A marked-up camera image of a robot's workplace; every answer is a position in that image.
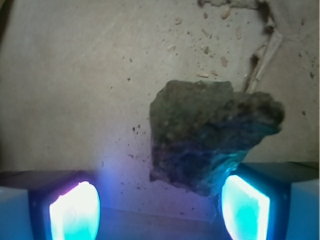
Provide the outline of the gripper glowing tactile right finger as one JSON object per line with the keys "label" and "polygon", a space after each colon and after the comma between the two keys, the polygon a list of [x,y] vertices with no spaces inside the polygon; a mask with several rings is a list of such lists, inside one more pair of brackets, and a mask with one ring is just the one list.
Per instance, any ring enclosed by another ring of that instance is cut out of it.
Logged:
{"label": "gripper glowing tactile right finger", "polygon": [[318,240],[317,162],[242,163],[226,178],[221,210],[232,240]]}

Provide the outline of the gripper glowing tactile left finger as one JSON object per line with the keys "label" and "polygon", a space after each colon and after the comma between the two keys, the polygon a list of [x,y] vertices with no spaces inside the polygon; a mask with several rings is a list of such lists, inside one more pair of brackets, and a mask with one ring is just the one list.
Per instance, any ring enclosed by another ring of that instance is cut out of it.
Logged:
{"label": "gripper glowing tactile left finger", "polygon": [[3,171],[2,240],[95,240],[101,200],[94,174],[84,170]]}

